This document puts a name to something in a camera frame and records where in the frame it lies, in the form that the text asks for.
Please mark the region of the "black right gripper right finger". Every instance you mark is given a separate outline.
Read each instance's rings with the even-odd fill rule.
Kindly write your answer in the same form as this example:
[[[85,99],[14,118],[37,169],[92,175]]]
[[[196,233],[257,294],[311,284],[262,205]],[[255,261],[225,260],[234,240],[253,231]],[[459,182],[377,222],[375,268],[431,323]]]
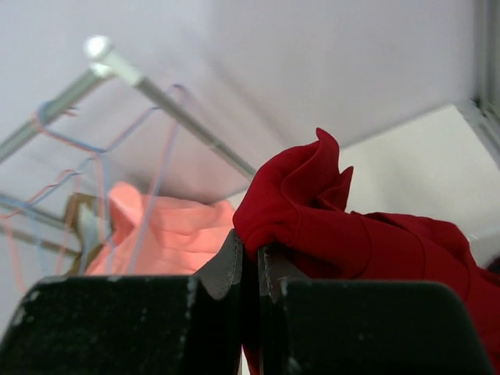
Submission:
[[[263,374],[491,374],[465,306],[442,284],[313,280],[259,251]]]

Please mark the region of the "red skirt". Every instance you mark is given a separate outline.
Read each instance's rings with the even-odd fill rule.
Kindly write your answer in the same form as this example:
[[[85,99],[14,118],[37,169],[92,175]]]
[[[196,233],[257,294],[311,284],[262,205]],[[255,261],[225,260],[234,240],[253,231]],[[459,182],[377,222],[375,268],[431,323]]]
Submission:
[[[319,279],[429,280],[464,302],[493,366],[499,364],[499,277],[480,268],[453,223],[399,213],[348,212],[353,168],[325,130],[309,145],[266,162],[237,208],[234,229],[247,256],[280,243]]]

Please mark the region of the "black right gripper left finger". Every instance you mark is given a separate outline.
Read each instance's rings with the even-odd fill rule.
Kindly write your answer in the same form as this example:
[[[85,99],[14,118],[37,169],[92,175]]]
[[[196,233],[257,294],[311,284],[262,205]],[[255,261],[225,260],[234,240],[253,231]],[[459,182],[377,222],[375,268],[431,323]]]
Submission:
[[[190,276],[46,277],[1,341],[4,374],[236,374],[243,247]]]

